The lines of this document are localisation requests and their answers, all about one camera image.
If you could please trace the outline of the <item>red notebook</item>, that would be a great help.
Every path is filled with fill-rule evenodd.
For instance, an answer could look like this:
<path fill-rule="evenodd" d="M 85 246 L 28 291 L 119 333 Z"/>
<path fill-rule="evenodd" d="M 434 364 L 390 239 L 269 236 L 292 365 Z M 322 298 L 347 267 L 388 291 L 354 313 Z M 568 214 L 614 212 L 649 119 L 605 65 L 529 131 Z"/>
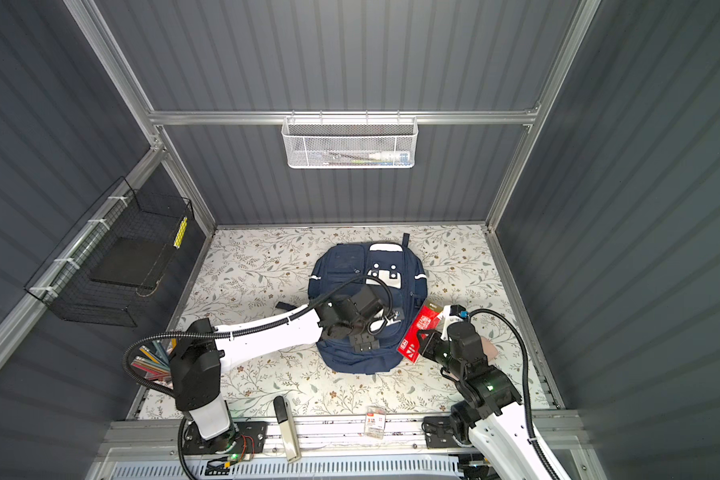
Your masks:
<path fill-rule="evenodd" d="M 425 302 L 419 309 L 415 319 L 408 327 L 397 347 L 402 357 L 416 363 L 420 357 L 420 348 L 432 330 L 435 330 L 442 319 L 441 305 Z"/>

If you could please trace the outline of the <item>navy blue student backpack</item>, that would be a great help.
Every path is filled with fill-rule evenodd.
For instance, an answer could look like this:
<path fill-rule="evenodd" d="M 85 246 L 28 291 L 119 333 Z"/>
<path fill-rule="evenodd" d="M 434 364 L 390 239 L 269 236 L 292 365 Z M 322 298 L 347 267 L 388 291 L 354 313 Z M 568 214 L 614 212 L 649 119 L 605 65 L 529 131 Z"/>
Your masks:
<path fill-rule="evenodd" d="M 335 294 L 356 293 L 361 285 L 383 287 L 404 312 L 397 332 L 382 347 L 354 353 L 346 341 L 317 341 L 317 349 L 332 370 L 349 374 L 388 372 L 402 360 L 397 347 L 428 296 L 428 277 L 421 259 L 409 246 L 410 234 L 400 241 L 340 243 L 315 263 L 308 282 L 308 299 L 316 307 Z"/>

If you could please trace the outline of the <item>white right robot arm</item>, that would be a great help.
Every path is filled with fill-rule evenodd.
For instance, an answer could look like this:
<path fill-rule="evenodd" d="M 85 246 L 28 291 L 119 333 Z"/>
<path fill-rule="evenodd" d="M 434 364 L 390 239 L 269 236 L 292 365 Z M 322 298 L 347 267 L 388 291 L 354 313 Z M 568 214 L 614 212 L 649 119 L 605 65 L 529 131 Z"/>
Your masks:
<path fill-rule="evenodd" d="M 491 364 L 472 318 L 486 314 L 503 322 L 522 355 L 521 386 Z M 530 358 L 519 330 L 501 313 L 448 305 L 441 329 L 417 334 L 419 353 L 440 366 L 462 400 L 451 407 L 454 439 L 476 448 L 501 479 L 568 479 L 570 475 L 534 426 L 529 386 Z"/>

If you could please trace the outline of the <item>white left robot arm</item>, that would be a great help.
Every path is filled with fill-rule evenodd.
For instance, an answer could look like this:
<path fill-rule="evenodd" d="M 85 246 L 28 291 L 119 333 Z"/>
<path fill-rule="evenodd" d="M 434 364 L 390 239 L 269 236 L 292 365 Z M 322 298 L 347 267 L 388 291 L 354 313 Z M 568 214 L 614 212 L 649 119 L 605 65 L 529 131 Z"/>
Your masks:
<path fill-rule="evenodd" d="M 257 357 L 321 339 L 374 341 L 396 318 L 391 288 L 374 275 L 356 275 L 307 304 L 272 317 L 236 325 L 213 326 L 207 319 L 185 331 L 166 331 L 126 348 L 121 366 L 141 386 L 174 399 L 185 420 L 205 441 L 235 429 L 221 394 L 221 377 Z M 141 347 L 158 340 L 177 341 L 169 355 L 167 387 L 138 373 L 132 361 Z"/>

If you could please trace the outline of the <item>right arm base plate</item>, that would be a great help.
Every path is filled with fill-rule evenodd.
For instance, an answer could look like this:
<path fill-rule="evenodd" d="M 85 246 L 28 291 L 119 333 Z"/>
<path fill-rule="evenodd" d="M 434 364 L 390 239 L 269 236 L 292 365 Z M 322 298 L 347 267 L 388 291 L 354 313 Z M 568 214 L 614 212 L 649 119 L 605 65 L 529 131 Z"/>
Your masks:
<path fill-rule="evenodd" d="M 426 416 L 421 428 L 429 449 L 468 448 L 468 425 L 456 416 Z"/>

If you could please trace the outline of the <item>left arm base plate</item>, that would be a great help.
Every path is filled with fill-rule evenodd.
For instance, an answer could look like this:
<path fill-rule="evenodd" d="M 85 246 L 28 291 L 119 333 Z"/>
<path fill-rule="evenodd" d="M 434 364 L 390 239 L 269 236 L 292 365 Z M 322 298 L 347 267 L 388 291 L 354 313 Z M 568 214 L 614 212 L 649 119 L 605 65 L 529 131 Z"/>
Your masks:
<path fill-rule="evenodd" d="M 267 438 L 268 423 L 264 421 L 235 422 L 231 430 L 205 440 L 194 422 L 182 433 L 181 451 L 185 455 L 260 454 Z"/>

